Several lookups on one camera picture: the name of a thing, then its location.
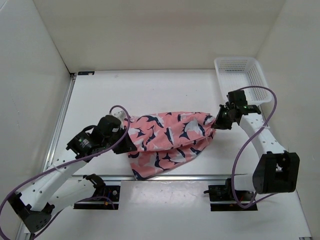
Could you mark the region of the pink shark print shorts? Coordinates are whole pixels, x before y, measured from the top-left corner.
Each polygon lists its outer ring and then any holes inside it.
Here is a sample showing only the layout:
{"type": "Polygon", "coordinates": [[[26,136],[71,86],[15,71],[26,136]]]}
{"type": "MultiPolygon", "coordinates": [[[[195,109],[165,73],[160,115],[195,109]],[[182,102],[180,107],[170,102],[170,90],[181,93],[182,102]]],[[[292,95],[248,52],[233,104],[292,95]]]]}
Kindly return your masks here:
{"type": "Polygon", "coordinates": [[[147,180],[194,160],[211,144],[215,121],[205,112],[131,116],[128,135],[137,150],[128,159],[135,179],[147,180]]]}

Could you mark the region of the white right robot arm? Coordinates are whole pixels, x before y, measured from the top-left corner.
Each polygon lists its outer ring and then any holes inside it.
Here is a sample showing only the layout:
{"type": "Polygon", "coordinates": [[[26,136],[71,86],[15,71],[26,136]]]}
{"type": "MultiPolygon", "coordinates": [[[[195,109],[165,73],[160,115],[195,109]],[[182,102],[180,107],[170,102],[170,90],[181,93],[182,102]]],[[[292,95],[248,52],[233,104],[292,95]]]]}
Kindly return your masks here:
{"type": "Polygon", "coordinates": [[[228,101],[220,106],[215,123],[216,130],[230,130],[237,123],[247,134],[246,144],[252,143],[259,161],[253,173],[236,175],[232,167],[230,184],[224,193],[230,200],[238,199],[243,191],[257,194],[291,193],[296,190],[300,158],[287,151],[271,131],[256,105],[248,104],[243,89],[228,93],[228,101]]]}

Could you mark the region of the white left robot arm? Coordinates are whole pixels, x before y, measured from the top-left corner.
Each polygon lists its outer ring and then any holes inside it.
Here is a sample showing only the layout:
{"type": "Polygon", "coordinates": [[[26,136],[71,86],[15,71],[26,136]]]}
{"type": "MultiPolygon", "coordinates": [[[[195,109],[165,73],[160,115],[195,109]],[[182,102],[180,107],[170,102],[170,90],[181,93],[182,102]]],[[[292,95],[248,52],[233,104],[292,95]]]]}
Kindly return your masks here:
{"type": "Polygon", "coordinates": [[[97,125],[90,125],[73,137],[62,156],[43,175],[22,191],[9,194],[8,202],[28,231],[35,234],[47,226],[53,215],[83,199],[100,200],[106,185],[96,174],[67,186],[67,180],[94,157],[112,150],[115,154],[137,148],[128,133],[128,115],[124,111],[107,114],[97,125]]]}

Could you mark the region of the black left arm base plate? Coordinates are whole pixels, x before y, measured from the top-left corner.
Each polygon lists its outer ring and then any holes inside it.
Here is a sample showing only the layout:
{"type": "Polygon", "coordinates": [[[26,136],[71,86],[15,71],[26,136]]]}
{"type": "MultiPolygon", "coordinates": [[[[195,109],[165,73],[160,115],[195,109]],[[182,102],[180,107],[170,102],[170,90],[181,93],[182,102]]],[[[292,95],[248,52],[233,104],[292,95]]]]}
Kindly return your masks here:
{"type": "Polygon", "coordinates": [[[74,210],[116,211],[120,205],[121,183],[107,181],[102,190],[96,191],[93,197],[73,205],[74,210]]]}

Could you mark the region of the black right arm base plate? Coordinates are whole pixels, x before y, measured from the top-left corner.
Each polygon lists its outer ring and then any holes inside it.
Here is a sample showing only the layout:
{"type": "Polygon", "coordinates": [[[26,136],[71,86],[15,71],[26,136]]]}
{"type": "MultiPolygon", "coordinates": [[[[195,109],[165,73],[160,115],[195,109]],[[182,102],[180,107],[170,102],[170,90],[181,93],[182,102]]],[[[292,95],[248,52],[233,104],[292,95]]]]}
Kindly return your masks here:
{"type": "Polygon", "coordinates": [[[251,205],[249,208],[242,208],[237,204],[232,193],[230,179],[227,179],[224,184],[208,185],[203,194],[209,197],[211,212],[258,211],[256,204],[251,205]]]}

